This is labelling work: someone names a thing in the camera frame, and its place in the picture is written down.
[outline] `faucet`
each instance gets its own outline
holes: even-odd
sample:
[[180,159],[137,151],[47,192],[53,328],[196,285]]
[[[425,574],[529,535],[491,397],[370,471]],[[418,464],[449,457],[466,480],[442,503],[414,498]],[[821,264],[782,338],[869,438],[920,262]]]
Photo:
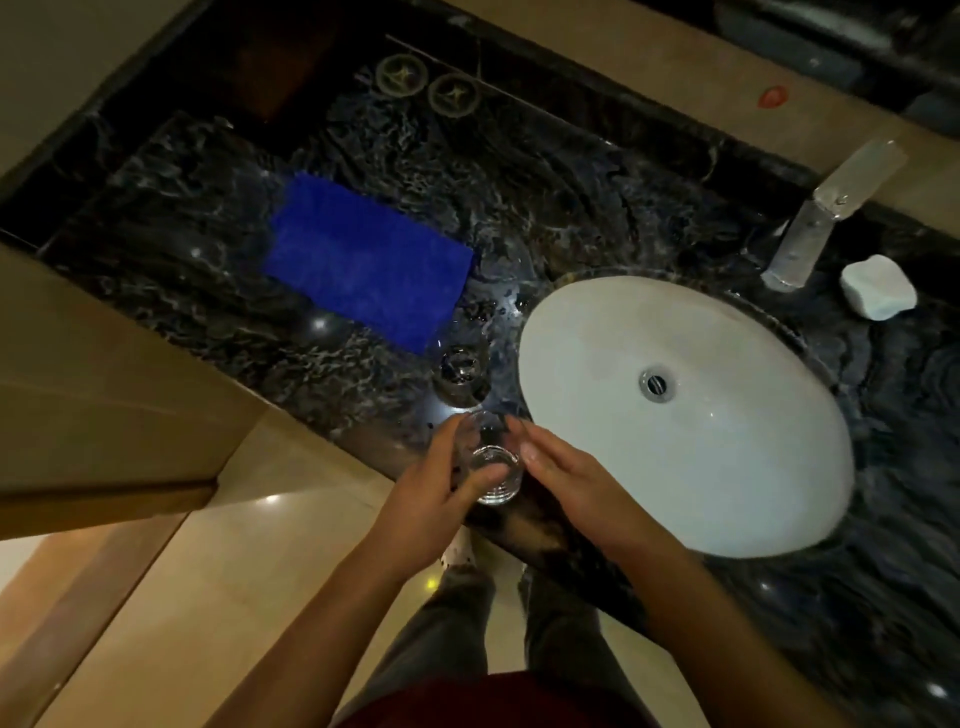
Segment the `faucet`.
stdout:
[[772,291],[803,288],[833,226],[857,212],[907,161],[892,139],[869,141],[813,190],[760,278]]

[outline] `white sneaker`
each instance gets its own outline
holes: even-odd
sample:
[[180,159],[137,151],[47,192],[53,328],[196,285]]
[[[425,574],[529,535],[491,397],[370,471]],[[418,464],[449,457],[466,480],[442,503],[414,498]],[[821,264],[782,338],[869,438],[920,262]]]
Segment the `white sneaker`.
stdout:
[[476,566],[476,558],[473,556],[473,539],[469,528],[460,526],[450,546],[440,557],[440,563],[444,565],[445,570],[450,567]]

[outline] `bar of soap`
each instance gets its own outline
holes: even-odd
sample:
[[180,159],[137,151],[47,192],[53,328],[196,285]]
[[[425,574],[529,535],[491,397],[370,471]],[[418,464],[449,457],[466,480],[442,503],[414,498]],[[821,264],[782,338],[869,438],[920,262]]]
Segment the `bar of soap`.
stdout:
[[886,321],[917,305],[917,290],[886,255],[848,265],[840,274],[840,287],[853,310],[872,321]]

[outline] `marble countertop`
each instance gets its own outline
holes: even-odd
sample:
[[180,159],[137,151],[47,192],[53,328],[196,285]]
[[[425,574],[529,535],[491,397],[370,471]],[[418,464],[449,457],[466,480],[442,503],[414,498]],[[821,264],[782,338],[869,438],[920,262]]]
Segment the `marble countertop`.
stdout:
[[[487,404],[526,414],[519,332],[537,301],[572,279],[673,280],[771,329],[847,419],[852,504],[819,545],[708,566],[763,633],[865,723],[958,722],[960,308],[930,295],[954,252],[935,250],[915,224],[853,220],[805,289],[775,294],[759,272],[782,220],[706,189],[713,167],[678,175],[489,88],[475,113],[444,118],[424,94],[379,92],[369,64],[287,159],[229,122],[175,114],[41,258],[390,475],[450,409],[425,359],[350,324],[331,346],[324,313],[259,272],[269,219],[300,170],[475,251],[459,306],[492,342]],[[934,281],[915,310],[882,324],[852,315],[837,284],[843,265],[875,252]],[[502,508],[476,508],[470,523],[642,629],[622,574],[538,483]]]

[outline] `blue microfiber cloth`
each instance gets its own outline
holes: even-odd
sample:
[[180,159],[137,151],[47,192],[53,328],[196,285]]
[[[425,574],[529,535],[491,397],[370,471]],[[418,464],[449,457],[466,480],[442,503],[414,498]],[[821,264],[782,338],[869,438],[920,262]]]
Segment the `blue microfiber cloth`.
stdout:
[[320,308],[423,353],[453,315],[473,252],[339,184],[298,173],[263,272]]

